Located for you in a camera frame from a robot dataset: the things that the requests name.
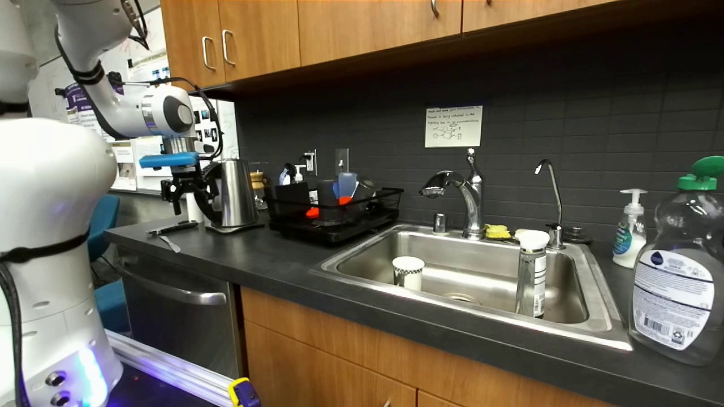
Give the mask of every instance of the sponge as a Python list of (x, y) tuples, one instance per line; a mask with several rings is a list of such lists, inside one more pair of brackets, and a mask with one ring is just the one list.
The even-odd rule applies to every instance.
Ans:
[(485, 237), (489, 239), (510, 239), (510, 232), (505, 225), (485, 225)]

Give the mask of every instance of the stainless steel sink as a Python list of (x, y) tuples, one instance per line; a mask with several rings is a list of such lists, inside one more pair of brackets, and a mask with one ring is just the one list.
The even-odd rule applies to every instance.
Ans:
[[(517, 245), (397, 225), (324, 261), (327, 276), (554, 335), (631, 350), (608, 286), (586, 246), (547, 251), (544, 319), (515, 314)], [(392, 260), (425, 261), (421, 291), (393, 285)]]

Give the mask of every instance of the teal chair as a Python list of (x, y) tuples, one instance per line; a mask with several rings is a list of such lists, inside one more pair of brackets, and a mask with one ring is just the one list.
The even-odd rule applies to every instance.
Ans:
[[(103, 259), (112, 269), (111, 264), (103, 253), (106, 253), (110, 243), (103, 237), (103, 232), (116, 227), (120, 199), (114, 195), (104, 195), (93, 210), (90, 218), (90, 233), (88, 235), (88, 258), (93, 263)], [(96, 304), (101, 315), (103, 326), (114, 332), (129, 332), (128, 311), (126, 309), (126, 296), (123, 292), (121, 280), (106, 284), (96, 290)]]

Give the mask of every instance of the barcode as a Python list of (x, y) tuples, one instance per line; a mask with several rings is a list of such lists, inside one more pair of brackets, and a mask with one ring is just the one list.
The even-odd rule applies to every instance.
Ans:
[(652, 330), (660, 333), (661, 335), (669, 335), (669, 326), (664, 325), (661, 322), (656, 322), (653, 319), (649, 319), (648, 316), (644, 317), (644, 325), (651, 328)]

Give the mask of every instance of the green bottle cap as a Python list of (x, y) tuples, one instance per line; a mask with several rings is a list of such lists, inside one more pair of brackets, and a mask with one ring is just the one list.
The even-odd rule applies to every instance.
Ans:
[(724, 174), (724, 156), (708, 156), (691, 166), (691, 174), (679, 178), (681, 190), (715, 190), (717, 177)]

